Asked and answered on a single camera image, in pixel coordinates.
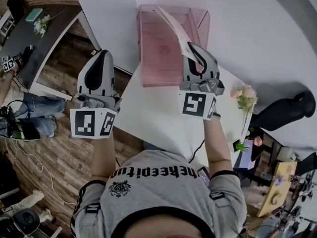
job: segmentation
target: green plant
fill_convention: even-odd
[[[253,127],[250,127],[250,128],[249,128],[249,132],[250,132],[250,133],[254,133]]]
[[[241,143],[241,142],[237,143],[235,147],[236,147],[236,151],[241,151],[241,152],[246,152],[249,149],[249,147],[245,143]]]

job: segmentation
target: white cable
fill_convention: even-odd
[[[10,153],[10,154],[12,154],[13,155],[13,153],[11,152],[11,151],[9,151],[9,148],[8,148],[8,143],[6,142],[6,138],[5,138],[5,144],[6,144],[6,150],[8,151],[8,153]],[[14,148],[15,148],[15,156],[14,156],[14,159],[16,160],[16,156],[17,156],[17,149],[16,149],[16,147],[15,147],[15,144],[13,143],[13,145],[14,145]]]
[[[16,146],[17,146],[17,147],[20,149],[20,151],[21,151],[22,153],[24,153],[25,155],[27,155],[27,156],[32,156],[32,155],[33,155],[34,158],[37,159],[38,163],[36,164],[36,169],[37,169],[40,173],[43,171],[43,167],[46,169],[46,171],[49,173],[49,175],[50,175],[50,177],[51,177],[52,190],[54,191],[54,193],[56,194],[56,196],[59,197],[59,199],[60,199],[61,201],[63,201],[65,204],[74,204],[74,205],[76,205],[75,203],[69,203],[69,202],[64,201],[64,200],[56,193],[56,191],[54,190],[53,178],[52,178],[52,176],[51,176],[49,170],[47,169],[47,167],[45,167],[45,165],[44,165],[33,153],[31,153],[31,154],[25,153],[25,152],[19,147],[19,145],[18,145],[17,142],[16,142]]]

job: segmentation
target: white shoe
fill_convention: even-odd
[[[51,211],[46,208],[40,215],[40,222],[44,222],[46,220],[49,220],[49,221],[52,221],[53,220],[53,217],[51,215]]]

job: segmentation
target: jeans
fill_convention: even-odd
[[[18,111],[14,113],[17,119],[31,122],[34,127],[43,135],[53,136],[56,130],[56,123],[50,116],[63,112],[66,101],[60,97],[37,96],[31,93],[24,93],[23,102]]]

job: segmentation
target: white wall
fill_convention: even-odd
[[[207,9],[211,15],[208,50],[222,67],[258,91],[260,110],[276,99],[294,96],[305,86],[317,98],[317,45],[313,47],[311,43],[311,39],[317,40],[316,21],[306,15],[306,8],[296,0],[293,5],[301,17],[297,22],[288,11],[288,1],[281,5],[283,2],[137,0],[137,5],[158,3]],[[316,149],[317,113],[271,135],[284,145]]]
[[[133,73],[139,49],[136,0],[79,0],[102,49],[113,55],[114,64]]]

